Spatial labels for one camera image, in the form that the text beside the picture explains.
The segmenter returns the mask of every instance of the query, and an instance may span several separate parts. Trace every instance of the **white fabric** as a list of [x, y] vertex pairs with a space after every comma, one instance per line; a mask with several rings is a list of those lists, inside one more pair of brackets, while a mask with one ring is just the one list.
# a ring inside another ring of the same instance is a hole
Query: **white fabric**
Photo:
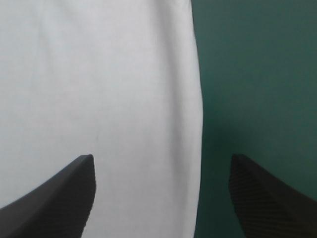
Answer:
[[190, 0], [0, 1], [0, 206], [93, 154], [84, 238], [192, 238], [202, 99]]

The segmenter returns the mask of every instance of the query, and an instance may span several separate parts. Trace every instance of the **white cloth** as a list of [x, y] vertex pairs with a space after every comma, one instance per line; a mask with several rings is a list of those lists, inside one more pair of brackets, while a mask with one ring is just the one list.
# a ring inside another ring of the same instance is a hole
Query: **white cloth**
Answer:
[[192, 238], [202, 98], [190, 0], [0, 1], [0, 206], [93, 154], [84, 238]]

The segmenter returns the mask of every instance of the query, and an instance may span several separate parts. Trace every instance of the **dark green surface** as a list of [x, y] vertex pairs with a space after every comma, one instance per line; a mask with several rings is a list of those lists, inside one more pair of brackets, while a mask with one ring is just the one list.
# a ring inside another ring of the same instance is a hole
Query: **dark green surface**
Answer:
[[192, 5], [204, 98], [196, 238], [242, 238], [227, 184], [232, 153], [317, 199], [317, 1]]

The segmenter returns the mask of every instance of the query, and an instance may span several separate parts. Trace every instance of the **green background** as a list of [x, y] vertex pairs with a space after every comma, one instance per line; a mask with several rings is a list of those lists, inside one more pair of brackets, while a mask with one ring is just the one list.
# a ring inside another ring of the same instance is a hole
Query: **green background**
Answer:
[[204, 99], [196, 238], [242, 238], [228, 192], [232, 153], [317, 199], [317, 1], [192, 7]]

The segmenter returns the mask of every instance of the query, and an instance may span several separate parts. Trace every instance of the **teal wall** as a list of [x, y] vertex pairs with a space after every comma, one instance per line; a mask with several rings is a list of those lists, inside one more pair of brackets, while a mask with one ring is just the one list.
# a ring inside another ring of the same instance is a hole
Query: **teal wall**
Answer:
[[204, 98], [196, 238], [242, 238], [227, 184], [232, 153], [317, 199], [317, 1], [192, 5]]

